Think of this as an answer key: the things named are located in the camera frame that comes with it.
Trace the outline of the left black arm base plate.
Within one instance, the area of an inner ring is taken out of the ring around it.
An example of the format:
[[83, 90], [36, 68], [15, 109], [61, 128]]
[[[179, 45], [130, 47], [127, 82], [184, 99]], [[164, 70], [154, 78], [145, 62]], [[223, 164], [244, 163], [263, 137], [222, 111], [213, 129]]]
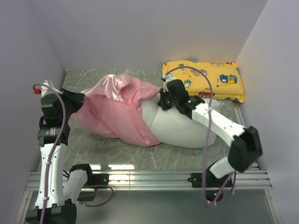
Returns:
[[[64, 186], [64, 199], [71, 200], [72, 203], [79, 203], [85, 207], [100, 207], [108, 203], [114, 196], [114, 189], [108, 185], [108, 174], [88, 175], [84, 170], [70, 172], [70, 176]], [[92, 202], [98, 189], [110, 189], [110, 197], [100, 204], [87, 204]]]

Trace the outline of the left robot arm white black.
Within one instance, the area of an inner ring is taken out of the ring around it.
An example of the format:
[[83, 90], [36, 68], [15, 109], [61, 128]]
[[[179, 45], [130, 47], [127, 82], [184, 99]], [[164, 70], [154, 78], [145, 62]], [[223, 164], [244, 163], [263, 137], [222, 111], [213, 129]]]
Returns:
[[84, 103], [83, 93], [62, 89], [60, 93], [44, 93], [43, 112], [39, 120], [38, 144], [41, 152], [41, 178], [33, 210], [26, 213], [29, 224], [74, 224], [76, 202], [81, 189], [93, 185], [89, 164], [74, 165], [63, 184], [64, 158], [68, 148], [68, 120]]

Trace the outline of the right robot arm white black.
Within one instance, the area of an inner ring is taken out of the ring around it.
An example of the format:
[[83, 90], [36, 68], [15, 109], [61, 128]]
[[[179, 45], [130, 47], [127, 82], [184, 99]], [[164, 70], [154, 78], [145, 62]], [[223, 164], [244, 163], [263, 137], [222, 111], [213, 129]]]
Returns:
[[243, 173], [263, 154], [256, 128], [239, 125], [215, 111], [199, 96], [190, 96], [181, 80], [169, 81], [159, 93], [158, 104], [163, 110], [178, 109], [180, 114], [206, 126], [230, 147], [227, 157], [206, 168], [204, 179], [208, 186], [223, 184], [235, 171]]

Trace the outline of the pink pillowcase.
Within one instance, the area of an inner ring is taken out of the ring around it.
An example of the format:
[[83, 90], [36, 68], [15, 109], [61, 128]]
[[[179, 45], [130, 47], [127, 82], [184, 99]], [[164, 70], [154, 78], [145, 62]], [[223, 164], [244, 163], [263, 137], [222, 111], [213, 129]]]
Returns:
[[72, 118], [100, 136], [149, 147], [160, 144], [142, 118], [141, 103], [160, 88], [126, 73], [105, 75], [93, 88], [83, 91], [84, 103]]

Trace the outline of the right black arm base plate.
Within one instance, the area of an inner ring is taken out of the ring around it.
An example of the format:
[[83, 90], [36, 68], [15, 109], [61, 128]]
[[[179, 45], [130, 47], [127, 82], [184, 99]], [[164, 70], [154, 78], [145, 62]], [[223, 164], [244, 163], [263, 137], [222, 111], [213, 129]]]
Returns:
[[[192, 184], [193, 188], [202, 188], [204, 186], [202, 182], [202, 173], [191, 173], [191, 177], [189, 177], [187, 181]], [[230, 175], [225, 175], [222, 178], [217, 179], [210, 173], [206, 174], [205, 197], [208, 202], [213, 202], [215, 199], [217, 199], [216, 203], [219, 203], [224, 199], [224, 190], [220, 191], [224, 183], [226, 183], [225, 188], [231, 188], [235, 186], [235, 180], [232, 180], [232, 176]]]

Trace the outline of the white pillow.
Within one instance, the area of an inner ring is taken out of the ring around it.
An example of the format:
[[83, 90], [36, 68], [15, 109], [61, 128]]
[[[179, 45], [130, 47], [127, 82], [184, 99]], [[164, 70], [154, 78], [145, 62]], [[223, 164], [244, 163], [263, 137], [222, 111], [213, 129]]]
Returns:
[[184, 148], [203, 148], [208, 128], [178, 112], [173, 107], [162, 110], [159, 94], [142, 101], [142, 118], [153, 135], [162, 143]]

